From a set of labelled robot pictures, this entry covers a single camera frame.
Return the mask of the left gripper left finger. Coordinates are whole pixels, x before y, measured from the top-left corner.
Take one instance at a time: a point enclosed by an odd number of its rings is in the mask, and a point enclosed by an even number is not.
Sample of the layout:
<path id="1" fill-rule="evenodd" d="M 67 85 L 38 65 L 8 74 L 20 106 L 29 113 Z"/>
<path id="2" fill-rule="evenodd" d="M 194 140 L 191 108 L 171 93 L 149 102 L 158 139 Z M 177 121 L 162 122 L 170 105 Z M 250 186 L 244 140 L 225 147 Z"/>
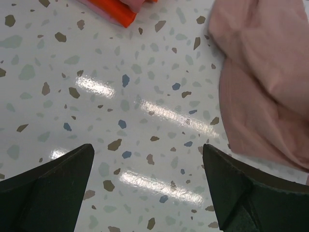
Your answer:
<path id="1" fill-rule="evenodd" d="M 61 157 L 0 182 L 2 232 L 72 232 L 92 169 L 94 148 L 84 144 Z"/>

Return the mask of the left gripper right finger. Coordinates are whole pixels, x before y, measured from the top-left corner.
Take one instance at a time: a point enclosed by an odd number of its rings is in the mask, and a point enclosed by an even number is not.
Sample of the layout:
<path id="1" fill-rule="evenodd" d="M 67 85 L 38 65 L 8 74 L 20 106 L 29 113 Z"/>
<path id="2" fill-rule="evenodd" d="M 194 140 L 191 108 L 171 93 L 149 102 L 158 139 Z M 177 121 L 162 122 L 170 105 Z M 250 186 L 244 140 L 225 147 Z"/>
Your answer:
<path id="1" fill-rule="evenodd" d="M 210 144 L 203 146 L 203 164 L 220 230 L 309 230 L 308 186 L 265 173 Z"/>

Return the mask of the dusty pink printed t-shirt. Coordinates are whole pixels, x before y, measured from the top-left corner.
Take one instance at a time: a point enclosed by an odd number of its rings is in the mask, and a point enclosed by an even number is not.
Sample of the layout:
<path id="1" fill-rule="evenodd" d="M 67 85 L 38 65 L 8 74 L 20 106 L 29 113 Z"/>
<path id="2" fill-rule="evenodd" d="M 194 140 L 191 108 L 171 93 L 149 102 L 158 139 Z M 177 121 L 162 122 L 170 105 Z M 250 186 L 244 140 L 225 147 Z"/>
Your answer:
<path id="1" fill-rule="evenodd" d="M 309 169 L 309 21 L 301 0 L 217 0 L 208 27 L 232 152 Z"/>

